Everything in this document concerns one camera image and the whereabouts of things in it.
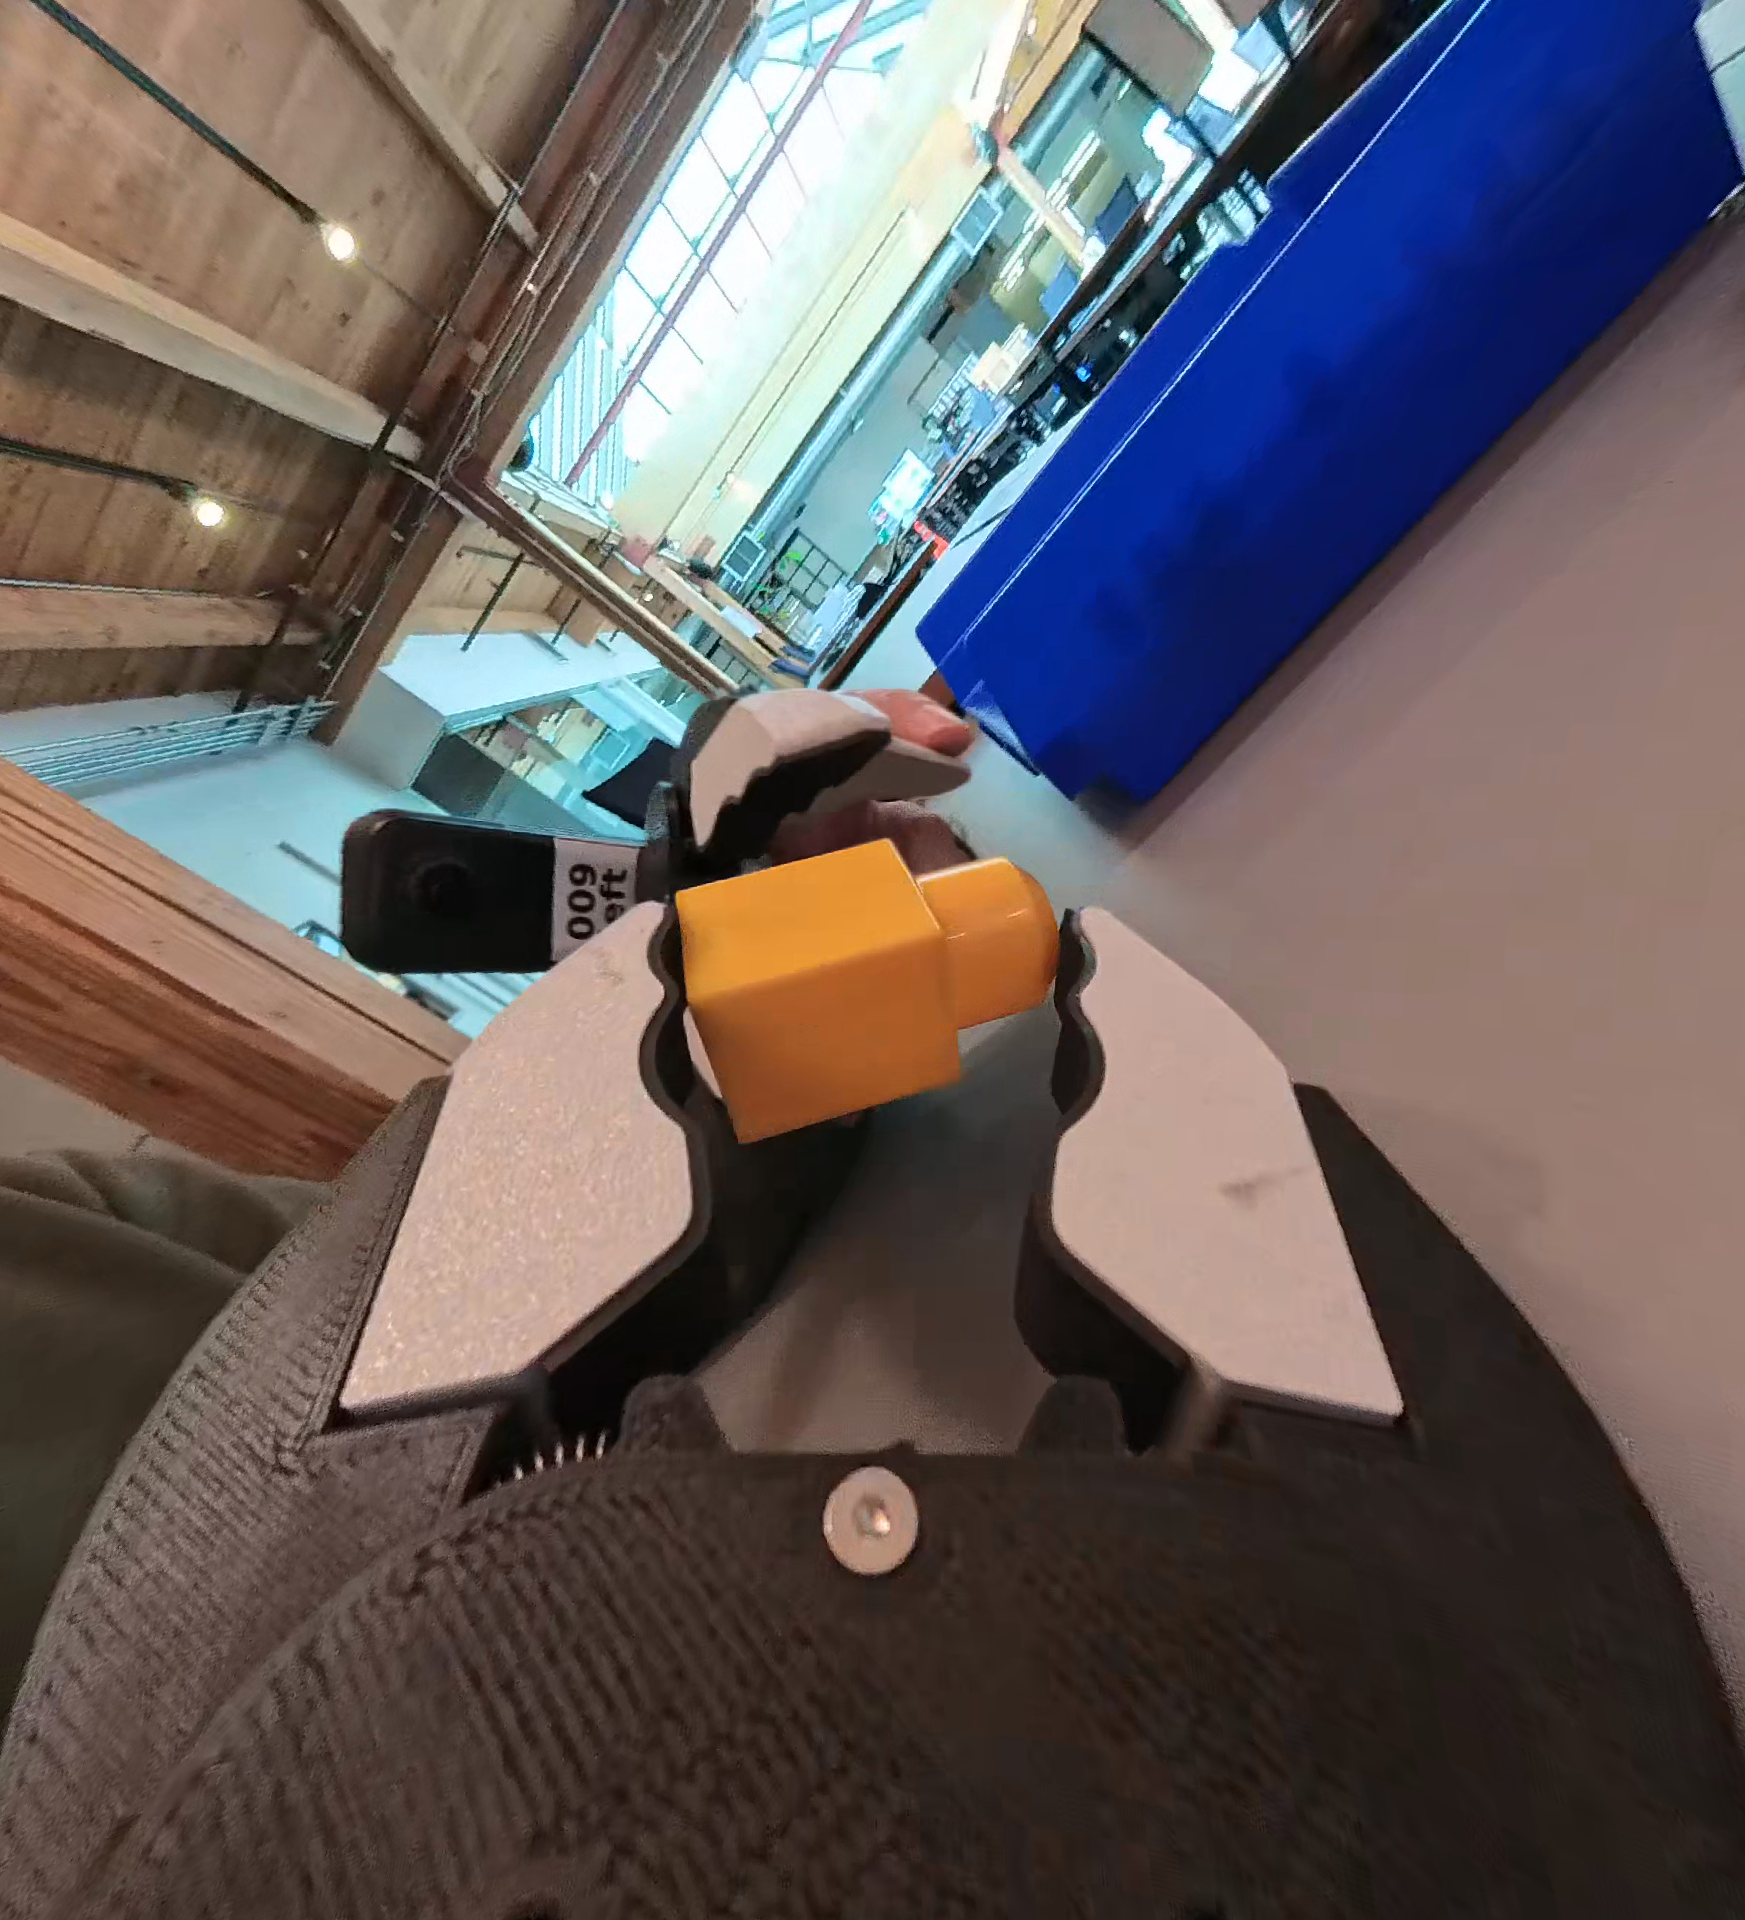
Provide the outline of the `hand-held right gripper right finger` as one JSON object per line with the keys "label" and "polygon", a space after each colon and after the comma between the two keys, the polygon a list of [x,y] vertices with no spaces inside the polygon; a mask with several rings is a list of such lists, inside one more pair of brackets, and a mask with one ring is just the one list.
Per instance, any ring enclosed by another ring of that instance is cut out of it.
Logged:
{"label": "hand-held right gripper right finger", "polygon": [[1392,1425],[1405,1393],[1269,1044],[1107,907],[1068,915],[1055,1008],[1029,1349],[1107,1382],[1130,1427],[1219,1427],[1240,1408]]}

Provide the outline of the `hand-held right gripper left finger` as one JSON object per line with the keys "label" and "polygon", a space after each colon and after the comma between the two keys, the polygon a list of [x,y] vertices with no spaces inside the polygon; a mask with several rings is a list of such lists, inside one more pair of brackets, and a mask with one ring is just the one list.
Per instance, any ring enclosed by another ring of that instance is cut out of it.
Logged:
{"label": "hand-held right gripper left finger", "polygon": [[695,1086],[676,914],[640,904],[453,1069],[338,1411],[618,1420],[693,1369],[733,1314]]}

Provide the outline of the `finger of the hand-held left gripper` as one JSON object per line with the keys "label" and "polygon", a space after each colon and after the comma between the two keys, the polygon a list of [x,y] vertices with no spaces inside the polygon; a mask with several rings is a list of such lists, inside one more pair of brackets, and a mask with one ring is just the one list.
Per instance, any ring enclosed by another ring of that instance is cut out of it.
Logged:
{"label": "finger of the hand-held left gripper", "polygon": [[723,704],[693,746],[693,872],[737,874],[779,830],[893,742],[879,708],[838,691],[755,691]]}
{"label": "finger of the hand-held left gripper", "polygon": [[890,736],[862,766],[844,779],[831,782],[809,805],[923,803],[952,794],[968,779],[971,766],[963,756]]}

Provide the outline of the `yellow toy block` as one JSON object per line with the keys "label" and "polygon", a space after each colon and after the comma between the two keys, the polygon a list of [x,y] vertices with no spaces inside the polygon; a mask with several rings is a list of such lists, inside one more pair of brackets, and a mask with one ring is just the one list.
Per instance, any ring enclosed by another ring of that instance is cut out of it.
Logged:
{"label": "yellow toy block", "polygon": [[952,1086],[963,1034],[1040,1004],[1060,923],[1003,857],[916,874],[893,839],[683,889],[693,1030],[755,1143]]}

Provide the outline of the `blue plastic bin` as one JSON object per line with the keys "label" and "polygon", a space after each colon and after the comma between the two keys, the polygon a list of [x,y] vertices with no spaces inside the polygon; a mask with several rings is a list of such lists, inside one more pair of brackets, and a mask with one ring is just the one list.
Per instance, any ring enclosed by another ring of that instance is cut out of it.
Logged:
{"label": "blue plastic bin", "polygon": [[1142,803],[1743,177],[1701,4],[1446,4],[1269,180],[918,635],[1068,800]]}

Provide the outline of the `person's left hand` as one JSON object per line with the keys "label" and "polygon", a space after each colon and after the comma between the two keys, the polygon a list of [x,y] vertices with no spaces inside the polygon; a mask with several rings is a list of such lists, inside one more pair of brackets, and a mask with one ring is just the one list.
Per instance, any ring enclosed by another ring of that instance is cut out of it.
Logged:
{"label": "person's left hand", "polygon": [[[976,742],[979,729],[968,718],[921,690],[862,688],[856,697],[885,713],[893,738],[918,747],[967,760]],[[811,808],[779,830],[773,856],[790,862],[856,846],[893,843],[914,876],[949,870],[976,856],[940,808],[940,801],[958,790],[924,801]]]}

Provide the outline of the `wooden post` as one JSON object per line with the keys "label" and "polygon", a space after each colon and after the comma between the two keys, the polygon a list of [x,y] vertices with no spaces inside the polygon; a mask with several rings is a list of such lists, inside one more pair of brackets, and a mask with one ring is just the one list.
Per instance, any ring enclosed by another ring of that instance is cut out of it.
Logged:
{"label": "wooden post", "polygon": [[468,1037],[0,756],[0,1058],[242,1173],[330,1179]]}

